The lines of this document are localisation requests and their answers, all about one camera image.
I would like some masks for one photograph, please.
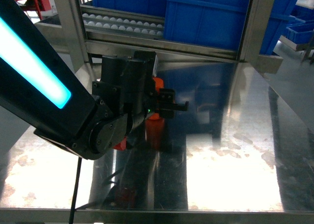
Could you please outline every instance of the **cyan led light strip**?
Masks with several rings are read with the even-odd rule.
[[[1,17],[0,58],[59,109],[62,109],[71,98],[71,92]]]

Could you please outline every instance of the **stainless steel table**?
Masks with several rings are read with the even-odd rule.
[[[250,65],[200,65],[158,73],[188,112],[83,161],[76,223],[314,223],[313,134]],[[0,221],[67,222],[76,161],[30,128],[0,167]]]

